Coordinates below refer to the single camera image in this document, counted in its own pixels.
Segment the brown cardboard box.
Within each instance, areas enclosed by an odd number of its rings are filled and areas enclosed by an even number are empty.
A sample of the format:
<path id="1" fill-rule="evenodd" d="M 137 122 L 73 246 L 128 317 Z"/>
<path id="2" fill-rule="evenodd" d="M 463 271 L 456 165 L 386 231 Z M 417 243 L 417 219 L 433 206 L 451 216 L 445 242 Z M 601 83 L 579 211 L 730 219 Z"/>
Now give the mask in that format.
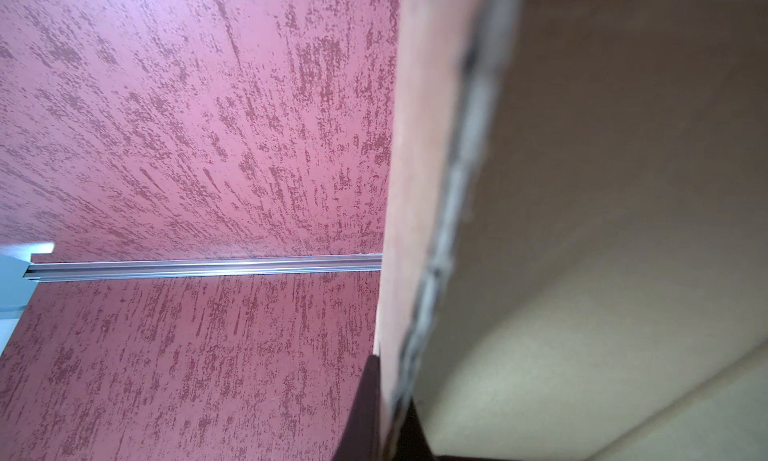
<path id="1" fill-rule="evenodd" d="M 767 0 L 401 0 L 381 456 L 767 456 Z"/>

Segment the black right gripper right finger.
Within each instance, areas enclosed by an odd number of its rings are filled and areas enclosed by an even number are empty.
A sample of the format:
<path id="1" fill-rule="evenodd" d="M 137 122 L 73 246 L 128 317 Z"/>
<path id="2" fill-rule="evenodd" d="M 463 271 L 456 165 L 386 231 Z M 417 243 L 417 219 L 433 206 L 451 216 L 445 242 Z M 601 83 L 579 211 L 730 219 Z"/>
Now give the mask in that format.
<path id="1" fill-rule="evenodd" d="M 435 461 L 420 423 L 416 406 L 410 402 L 401 426 L 394 461 Z"/>

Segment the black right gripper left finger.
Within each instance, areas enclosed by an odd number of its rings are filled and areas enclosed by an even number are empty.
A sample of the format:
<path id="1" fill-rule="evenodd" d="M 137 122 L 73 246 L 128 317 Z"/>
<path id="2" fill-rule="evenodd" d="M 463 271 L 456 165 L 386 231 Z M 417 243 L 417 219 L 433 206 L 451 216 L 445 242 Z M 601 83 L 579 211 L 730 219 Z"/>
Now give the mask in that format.
<path id="1" fill-rule="evenodd" d="M 367 357 L 352 408 L 332 461 L 379 459 L 380 358 Z"/>

